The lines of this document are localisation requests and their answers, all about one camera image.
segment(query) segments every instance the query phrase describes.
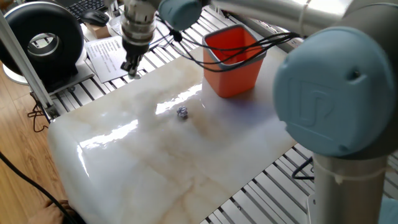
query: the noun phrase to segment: metal rod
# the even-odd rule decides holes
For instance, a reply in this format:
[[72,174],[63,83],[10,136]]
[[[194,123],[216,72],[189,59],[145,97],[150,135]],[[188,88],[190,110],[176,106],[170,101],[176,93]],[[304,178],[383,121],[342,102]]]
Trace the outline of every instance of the metal rod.
[[22,49],[17,38],[15,37],[10,26],[8,25],[6,18],[4,18],[2,12],[0,12],[0,15],[0,40],[3,42],[11,57],[18,65],[19,70],[26,78],[29,86],[32,88],[32,91],[35,93],[36,97],[41,102],[43,107],[47,109],[53,106],[50,95],[44,88],[44,85],[39,76],[37,76],[36,71],[34,70],[24,50]]
[[314,154],[314,167],[316,224],[378,223],[387,156],[353,161]]
[[221,9],[259,19],[303,36],[339,21],[353,0],[212,0]]

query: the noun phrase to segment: blue joint cap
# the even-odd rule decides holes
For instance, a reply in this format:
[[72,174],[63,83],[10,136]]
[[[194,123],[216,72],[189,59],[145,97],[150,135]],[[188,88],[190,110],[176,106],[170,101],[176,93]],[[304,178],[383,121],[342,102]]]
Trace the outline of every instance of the blue joint cap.
[[287,132],[323,156],[371,145],[396,107],[395,74],[385,51],[365,33],[332,27],[291,51],[274,82],[274,104]]
[[158,11],[161,18],[180,31],[188,29],[199,19],[201,8],[199,0],[163,0]]

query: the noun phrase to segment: paper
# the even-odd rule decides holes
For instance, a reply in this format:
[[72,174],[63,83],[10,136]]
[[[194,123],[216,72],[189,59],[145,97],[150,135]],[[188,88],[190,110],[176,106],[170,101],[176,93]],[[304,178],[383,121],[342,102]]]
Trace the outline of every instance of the paper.
[[120,68],[127,54],[122,46],[122,37],[90,41],[85,44],[85,48],[101,83],[127,75]]

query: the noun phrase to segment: computer mouse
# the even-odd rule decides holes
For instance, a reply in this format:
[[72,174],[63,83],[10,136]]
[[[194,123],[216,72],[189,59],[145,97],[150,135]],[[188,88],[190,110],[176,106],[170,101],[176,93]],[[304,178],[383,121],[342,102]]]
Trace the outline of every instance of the computer mouse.
[[87,9],[82,12],[80,19],[88,24],[104,27],[109,21],[109,16],[99,10]]

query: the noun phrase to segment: gray cylinder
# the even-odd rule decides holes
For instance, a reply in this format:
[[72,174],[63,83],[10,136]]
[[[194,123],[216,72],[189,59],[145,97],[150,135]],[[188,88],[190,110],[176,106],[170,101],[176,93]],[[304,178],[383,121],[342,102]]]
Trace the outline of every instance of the gray cylinder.
[[314,154],[316,224],[377,224],[387,157],[353,161]]

